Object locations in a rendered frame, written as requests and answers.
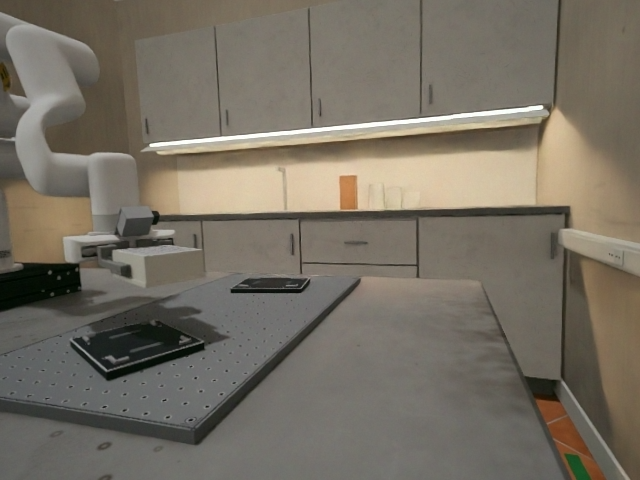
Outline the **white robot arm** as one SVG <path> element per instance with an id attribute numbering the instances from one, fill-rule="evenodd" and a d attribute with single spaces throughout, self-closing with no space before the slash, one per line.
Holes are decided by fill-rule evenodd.
<path id="1" fill-rule="evenodd" d="M 43 196 L 90 197 L 95 232 L 148 235 L 159 213 L 140 206 L 132 156 L 50 152 L 45 127 L 83 114 L 78 86 L 96 83 L 99 64 L 84 43 L 32 25 L 0 13 L 0 136 L 12 137 L 0 138 L 0 178 L 27 179 Z M 9 95 L 11 73 L 4 61 L 14 64 L 27 98 Z M 0 274 L 21 269 L 23 264 L 14 263 L 7 201 L 0 189 Z"/>

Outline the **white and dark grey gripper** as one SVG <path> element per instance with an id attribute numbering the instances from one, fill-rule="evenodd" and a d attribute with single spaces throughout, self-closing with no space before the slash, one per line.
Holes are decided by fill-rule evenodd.
<path id="1" fill-rule="evenodd" d="M 93 231 L 88 232 L 87 235 L 66 236 L 62 238 L 64 259 L 72 264 L 98 261 L 99 266 L 109 269 L 110 273 L 130 278 L 129 264 L 109 261 L 112 259 L 112 250 L 160 245 L 176 246 L 174 230 L 151 230 L 150 228 L 148 235 L 130 237 L 110 234 L 114 231 Z"/>

